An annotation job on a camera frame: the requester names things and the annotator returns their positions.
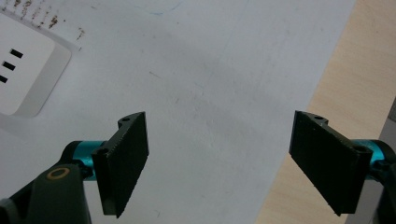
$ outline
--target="screw hole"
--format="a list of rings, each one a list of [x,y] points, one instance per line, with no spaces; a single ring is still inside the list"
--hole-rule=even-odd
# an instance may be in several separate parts
[[[105,155],[108,152],[108,148],[101,148],[96,151],[98,155]]]

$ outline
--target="white device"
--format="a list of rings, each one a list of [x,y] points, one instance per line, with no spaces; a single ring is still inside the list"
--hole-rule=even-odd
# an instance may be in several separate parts
[[[35,116],[70,60],[71,52],[0,13],[0,112]]]

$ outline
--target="wooden surface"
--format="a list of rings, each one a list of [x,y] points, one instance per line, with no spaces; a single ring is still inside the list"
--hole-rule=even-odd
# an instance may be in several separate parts
[[[357,0],[307,111],[349,138],[377,138],[396,95],[396,1]],[[256,224],[345,223],[287,156]]]

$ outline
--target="orange ring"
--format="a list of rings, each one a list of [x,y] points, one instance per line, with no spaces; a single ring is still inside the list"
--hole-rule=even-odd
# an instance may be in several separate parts
[[[64,172],[61,173],[60,175],[53,175],[55,172],[58,172],[58,171],[64,171]],[[64,167],[56,168],[55,170],[52,170],[51,172],[49,172],[47,174],[47,179],[48,180],[62,179],[65,176],[67,176],[69,173],[70,173],[70,170],[68,168],[64,168]]]

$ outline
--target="black slot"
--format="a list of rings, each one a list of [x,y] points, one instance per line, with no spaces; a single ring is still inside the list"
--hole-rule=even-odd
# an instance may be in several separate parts
[[[8,78],[0,76],[0,81],[6,83]]]
[[[8,62],[3,62],[3,66],[8,68],[11,71],[14,71],[14,69],[15,69],[15,65],[11,64],[11,63],[8,63]]]
[[[23,56],[22,53],[20,53],[19,51],[12,49],[10,54],[14,55],[15,57],[21,58]]]

